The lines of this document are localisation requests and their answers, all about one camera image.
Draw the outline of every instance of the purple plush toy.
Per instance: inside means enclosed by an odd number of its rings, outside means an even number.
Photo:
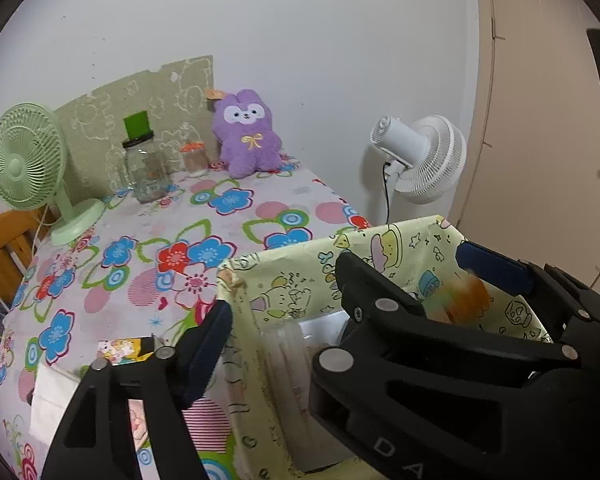
[[[271,110],[253,90],[227,94],[216,103],[213,131],[232,178],[282,166],[282,141],[272,129]]]

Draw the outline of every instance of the green fan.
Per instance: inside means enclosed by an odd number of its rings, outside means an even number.
[[[96,222],[104,203],[96,198],[76,206],[66,194],[66,146],[56,115],[30,103],[15,105],[0,118],[0,198],[28,211],[55,202],[61,218],[51,228],[51,243],[65,245]]]

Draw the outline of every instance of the door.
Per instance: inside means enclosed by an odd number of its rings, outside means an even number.
[[[491,104],[458,228],[592,285],[600,274],[600,80],[587,28],[600,24],[582,0],[493,0],[493,14]]]

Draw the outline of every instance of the wooden chair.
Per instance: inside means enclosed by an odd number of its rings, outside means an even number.
[[[35,211],[7,211],[0,214],[0,297],[11,304],[22,281],[23,271],[13,255],[27,269],[31,263],[31,246],[39,218],[44,208]],[[54,221],[48,211],[45,223]],[[40,228],[39,240],[44,239],[49,227]]]

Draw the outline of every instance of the plush toy eye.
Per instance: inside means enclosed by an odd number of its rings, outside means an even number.
[[[237,123],[240,120],[240,115],[242,114],[242,110],[237,106],[228,106],[224,109],[224,113],[222,116],[224,120],[228,123]]]
[[[259,105],[257,103],[251,103],[247,110],[249,110],[251,115],[256,119],[261,119],[264,117],[264,108],[262,107],[262,105]]]

